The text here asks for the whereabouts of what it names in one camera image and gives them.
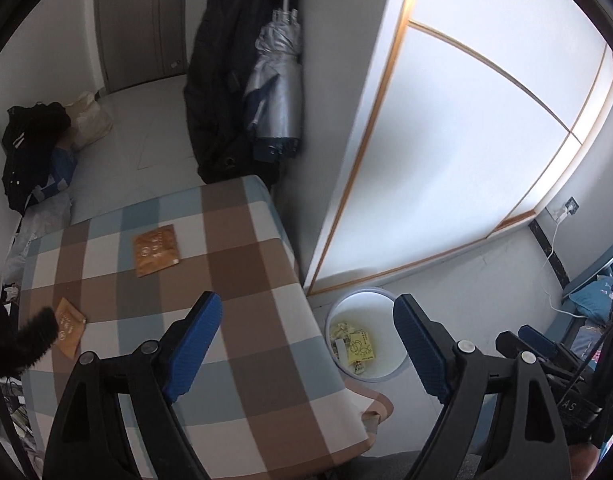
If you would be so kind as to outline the yellow plastic bag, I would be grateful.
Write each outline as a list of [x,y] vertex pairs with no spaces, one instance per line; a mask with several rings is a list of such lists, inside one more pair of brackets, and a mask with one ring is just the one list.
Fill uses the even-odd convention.
[[364,363],[375,359],[372,343],[366,330],[355,330],[344,338],[349,364]]

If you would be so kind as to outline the white round trash bin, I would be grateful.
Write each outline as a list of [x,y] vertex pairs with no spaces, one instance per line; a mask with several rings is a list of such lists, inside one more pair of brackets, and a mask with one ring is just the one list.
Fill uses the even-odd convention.
[[344,374],[361,382],[383,382],[404,370],[408,356],[394,325],[394,304],[392,292],[361,288],[330,309],[325,340]]

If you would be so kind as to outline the small orange foil packet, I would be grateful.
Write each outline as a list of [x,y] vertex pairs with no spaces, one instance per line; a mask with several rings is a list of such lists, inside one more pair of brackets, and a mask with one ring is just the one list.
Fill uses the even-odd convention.
[[87,320],[66,298],[60,299],[55,315],[58,323],[57,348],[64,356],[74,360],[79,355]]

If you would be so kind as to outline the black furry sleeve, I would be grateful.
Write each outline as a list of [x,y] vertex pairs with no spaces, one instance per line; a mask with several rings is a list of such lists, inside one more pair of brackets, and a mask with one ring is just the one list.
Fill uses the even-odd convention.
[[51,308],[43,308],[16,330],[0,300],[0,377],[17,377],[36,364],[56,341],[58,330]]

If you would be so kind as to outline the checkered tablecloth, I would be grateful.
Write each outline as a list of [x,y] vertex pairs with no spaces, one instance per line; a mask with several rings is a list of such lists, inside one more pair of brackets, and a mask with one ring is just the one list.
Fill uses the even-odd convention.
[[[172,224],[180,263],[137,278],[133,240]],[[87,323],[80,349],[122,356],[161,337],[203,292],[221,327],[175,413],[214,479],[304,479],[367,452],[392,413],[341,377],[257,177],[188,188],[34,240],[20,315],[66,298]]]

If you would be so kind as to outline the large orange foil packet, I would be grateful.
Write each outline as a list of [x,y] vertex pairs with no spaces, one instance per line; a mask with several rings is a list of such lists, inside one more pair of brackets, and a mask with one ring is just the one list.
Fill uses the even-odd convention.
[[175,229],[172,224],[137,235],[133,240],[137,278],[172,268],[180,263]]

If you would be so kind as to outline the grey plastic parcel bag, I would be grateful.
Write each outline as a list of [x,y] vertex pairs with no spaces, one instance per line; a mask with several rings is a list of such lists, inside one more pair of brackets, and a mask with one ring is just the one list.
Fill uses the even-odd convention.
[[24,264],[34,240],[70,226],[71,205],[69,193],[62,191],[26,211],[5,260],[4,286],[21,285]]

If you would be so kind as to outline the blue box on floor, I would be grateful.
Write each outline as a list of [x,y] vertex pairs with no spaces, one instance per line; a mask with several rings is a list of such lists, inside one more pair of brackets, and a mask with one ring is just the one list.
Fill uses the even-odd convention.
[[72,182],[76,166],[78,161],[70,150],[55,148],[52,151],[47,182],[34,188],[34,198],[41,203],[66,190]]

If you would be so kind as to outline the black clothes pile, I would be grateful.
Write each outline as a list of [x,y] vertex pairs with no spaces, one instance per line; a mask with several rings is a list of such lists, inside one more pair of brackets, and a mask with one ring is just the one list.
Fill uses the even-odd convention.
[[71,118],[59,102],[15,105],[7,114],[2,181],[9,208],[24,214],[34,188],[48,181],[52,152],[71,127]]

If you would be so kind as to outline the beige tote bag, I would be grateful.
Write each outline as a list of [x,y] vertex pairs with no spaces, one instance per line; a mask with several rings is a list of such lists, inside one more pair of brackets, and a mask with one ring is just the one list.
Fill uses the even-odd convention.
[[64,107],[71,120],[67,137],[75,152],[101,140],[112,129],[112,120],[92,92],[83,92]]

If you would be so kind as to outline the silver folded umbrella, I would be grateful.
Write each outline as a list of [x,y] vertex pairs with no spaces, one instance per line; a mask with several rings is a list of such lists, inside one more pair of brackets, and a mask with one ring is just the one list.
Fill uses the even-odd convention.
[[247,130],[255,159],[282,162],[297,155],[302,138],[302,30],[290,0],[282,0],[262,27],[256,51],[244,93]]

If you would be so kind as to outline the grey door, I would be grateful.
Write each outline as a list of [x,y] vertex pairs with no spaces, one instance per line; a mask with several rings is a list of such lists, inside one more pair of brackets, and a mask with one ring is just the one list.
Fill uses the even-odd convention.
[[116,92],[187,72],[207,0],[94,0],[105,88]]

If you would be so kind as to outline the black hanging jacket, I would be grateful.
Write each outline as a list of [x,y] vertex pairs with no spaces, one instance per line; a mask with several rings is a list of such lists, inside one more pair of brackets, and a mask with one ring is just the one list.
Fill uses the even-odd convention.
[[184,88],[198,174],[210,184],[255,174],[277,182],[276,162],[253,155],[244,91],[258,60],[256,39],[282,0],[209,0],[195,36]]

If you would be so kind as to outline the wall power socket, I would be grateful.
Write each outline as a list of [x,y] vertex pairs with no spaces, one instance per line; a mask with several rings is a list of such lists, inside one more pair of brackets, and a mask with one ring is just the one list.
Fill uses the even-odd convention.
[[563,206],[565,212],[567,214],[569,214],[570,216],[573,216],[573,214],[576,214],[576,211],[579,210],[579,203],[577,202],[577,200],[571,196],[565,203]]

